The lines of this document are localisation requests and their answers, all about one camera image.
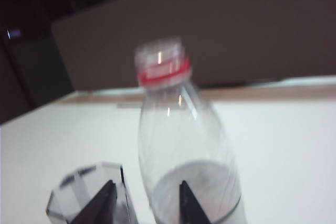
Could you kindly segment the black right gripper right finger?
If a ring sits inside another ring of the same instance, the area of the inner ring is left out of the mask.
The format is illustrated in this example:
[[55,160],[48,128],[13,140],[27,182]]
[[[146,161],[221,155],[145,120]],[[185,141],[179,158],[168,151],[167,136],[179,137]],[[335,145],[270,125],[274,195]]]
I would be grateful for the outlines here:
[[179,209],[180,223],[211,223],[185,180],[179,185]]

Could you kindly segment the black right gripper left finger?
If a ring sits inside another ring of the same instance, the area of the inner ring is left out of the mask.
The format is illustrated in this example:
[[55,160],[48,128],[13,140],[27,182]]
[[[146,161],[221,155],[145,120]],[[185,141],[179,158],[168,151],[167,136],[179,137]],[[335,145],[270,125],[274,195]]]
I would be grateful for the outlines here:
[[113,223],[117,189],[112,180],[107,181],[72,223]]

